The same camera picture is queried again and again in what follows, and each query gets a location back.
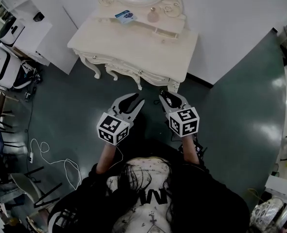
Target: black jacket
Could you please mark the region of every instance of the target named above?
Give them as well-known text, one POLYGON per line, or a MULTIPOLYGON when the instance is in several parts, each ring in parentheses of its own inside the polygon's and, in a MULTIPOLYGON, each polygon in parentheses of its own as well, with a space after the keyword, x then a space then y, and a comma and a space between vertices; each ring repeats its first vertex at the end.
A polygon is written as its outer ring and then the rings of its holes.
MULTIPOLYGON (((94 165, 82 185, 53 208, 49 221, 57 212, 66 215, 63 226, 55 226, 53 232, 111 232, 116 220, 138 199, 132 191, 121 189, 107 196, 106 180, 118 175, 122 165, 101 175, 94 165)), ((214 180, 204 165, 185 161, 169 165, 173 233, 247 231, 250 214, 245 201, 214 180)))

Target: white ornate vanity table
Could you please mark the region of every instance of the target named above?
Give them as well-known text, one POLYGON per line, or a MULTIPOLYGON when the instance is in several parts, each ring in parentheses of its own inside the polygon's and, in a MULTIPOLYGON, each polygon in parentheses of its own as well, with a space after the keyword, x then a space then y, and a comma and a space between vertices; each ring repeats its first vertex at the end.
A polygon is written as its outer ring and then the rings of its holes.
POLYGON ((94 64, 105 64, 106 72, 140 78, 177 92, 186 78, 198 35, 184 28, 181 0, 99 0, 98 9, 78 29, 68 47, 96 72, 94 64), (131 11, 136 21, 121 24, 115 17, 131 11), (149 13, 156 22, 148 19, 149 13))

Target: charging cable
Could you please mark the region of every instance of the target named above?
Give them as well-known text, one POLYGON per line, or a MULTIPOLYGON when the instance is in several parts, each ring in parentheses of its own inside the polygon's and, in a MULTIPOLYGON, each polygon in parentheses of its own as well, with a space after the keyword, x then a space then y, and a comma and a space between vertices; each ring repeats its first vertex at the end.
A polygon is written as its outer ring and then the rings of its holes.
POLYGON ((44 161, 46 161, 48 164, 55 164, 55 163, 58 163, 58 162, 63 162, 64 163, 64 168, 65 168, 65 171, 66 171, 66 177, 67 177, 67 180, 68 180, 68 182, 69 182, 69 184, 76 190, 78 187, 79 187, 79 185, 81 185, 82 184, 82 176, 81 176, 81 172, 80 172, 80 168, 79 168, 79 165, 77 165, 74 161, 72 161, 72 160, 70 160, 70 159, 65 159, 65 160, 60 160, 60 161, 55 161, 55 162, 48 162, 44 157, 43 157, 43 153, 47 153, 49 150, 50 150, 50 146, 48 145, 48 143, 47 142, 41 142, 41 145, 39 145, 39 143, 38 143, 38 141, 36 140, 36 139, 32 139, 31 140, 31 142, 30 142, 30 149, 31 149, 31 153, 30 153, 30 162, 32 161, 33 162, 33 156, 34 156, 34 154, 33 154, 33 150, 32 150, 32 142, 33 141, 35 141, 36 143, 37 143, 37 146, 38 146, 38 148, 40 149, 40 153, 41 153, 41 157, 42 157, 42 159, 44 160, 44 161), (42 150, 42 145, 43 144, 45 144, 47 147, 48 147, 48 149, 46 150, 46 151, 43 151, 42 150), (70 182, 70 180, 69 180, 69 178, 68 178, 68 173, 67 173, 67 168, 66 168, 66 162, 69 162, 77 171, 78 171, 78 175, 79 175, 79 182, 78 182, 78 184, 77 184, 77 186, 76 187, 74 187, 73 185, 72 185, 72 183, 70 182))
POLYGON ((116 164, 118 164, 118 163, 120 163, 120 162, 122 162, 122 161, 123 161, 123 159, 124 159, 124 155, 123 155, 123 153, 122 153, 122 151, 121 151, 121 150, 119 150, 119 152, 120 152, 120 154, 122 155, 122 159, 121 159, 119 162, 116 162, 115 164, 113 164, 112 166, 110 166, 110 168, 109 168, 109 169, 111 169, 111 168, 112 168, 112 167, 114 167, 116 164))

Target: small bottle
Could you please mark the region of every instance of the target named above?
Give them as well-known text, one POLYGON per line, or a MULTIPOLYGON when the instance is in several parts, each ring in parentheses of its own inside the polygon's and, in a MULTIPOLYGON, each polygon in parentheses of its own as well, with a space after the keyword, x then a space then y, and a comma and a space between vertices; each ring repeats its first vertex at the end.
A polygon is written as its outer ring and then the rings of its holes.
POLYGON ((158 22, 159 14, 156 12, 155 7, 151 8, 151 11, 148 13, 148 21, 149 22, 158 22))

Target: small package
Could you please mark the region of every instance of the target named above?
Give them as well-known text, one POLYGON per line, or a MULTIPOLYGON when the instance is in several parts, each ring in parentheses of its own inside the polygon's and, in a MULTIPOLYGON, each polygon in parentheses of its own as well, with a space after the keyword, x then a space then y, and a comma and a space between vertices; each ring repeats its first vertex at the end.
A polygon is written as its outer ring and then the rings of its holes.
POLYGON ((126 24, 137 19, 137 17, 129 10, 125 10, 122 13, 117 14, 115 17, 121 22, 121 24, 126 24))

